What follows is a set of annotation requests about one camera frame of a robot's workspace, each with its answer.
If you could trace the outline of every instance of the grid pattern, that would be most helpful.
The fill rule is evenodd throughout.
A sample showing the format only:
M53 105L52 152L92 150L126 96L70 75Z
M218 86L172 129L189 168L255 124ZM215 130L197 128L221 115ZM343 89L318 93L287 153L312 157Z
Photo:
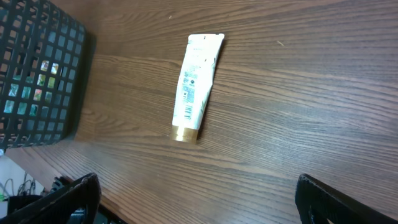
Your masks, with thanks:
M0 0L0 148L61 140L86 30L46 0Z

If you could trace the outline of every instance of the black plastic object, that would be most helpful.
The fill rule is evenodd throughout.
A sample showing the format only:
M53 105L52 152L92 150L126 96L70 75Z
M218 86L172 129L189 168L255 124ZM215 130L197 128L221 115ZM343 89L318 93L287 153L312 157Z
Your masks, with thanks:
M0 219L11 223L93 223L101 200L96 174L88 174Z
M51 2L0 0L0 149L69 134L91 65L88 36Z
M307 174L298 178L295 202L303 224L398 224Z

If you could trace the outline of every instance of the wire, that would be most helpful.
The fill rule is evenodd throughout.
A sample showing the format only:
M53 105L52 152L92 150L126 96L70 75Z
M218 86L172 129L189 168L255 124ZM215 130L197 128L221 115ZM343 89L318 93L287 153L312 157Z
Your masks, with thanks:
M35 194L35 189L36 189L36 180L32 179L32 180L26 180L27 177L27 172L25 172L25 176L24 176L24 183L21 184L21 186L19 186L18 188L18 196L25 196L25 195L32 195ZM26 189L26 184L30 182L30 187L28 190Z
M14 193L14 180L12 180L11 178L9 178L8 180L6 180L6 183L4 184L4 187L2 188L2 194L4 195L4 193L6 192L7 189L7 183L11 180L11 191L12 191L12 196L15 195Z

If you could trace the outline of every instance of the barcode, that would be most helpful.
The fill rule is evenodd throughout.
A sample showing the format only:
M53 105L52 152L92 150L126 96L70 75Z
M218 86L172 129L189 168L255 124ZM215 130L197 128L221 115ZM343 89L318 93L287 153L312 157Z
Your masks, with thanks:
M185 106L185 119L191 120L191 115L192 115L192 106L186 105Z

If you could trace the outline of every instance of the label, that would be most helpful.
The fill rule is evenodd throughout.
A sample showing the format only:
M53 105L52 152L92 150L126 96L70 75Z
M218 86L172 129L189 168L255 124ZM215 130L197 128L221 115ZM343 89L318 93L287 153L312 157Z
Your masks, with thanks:
M192 34L178 79L173 125L199 129L223 34Z

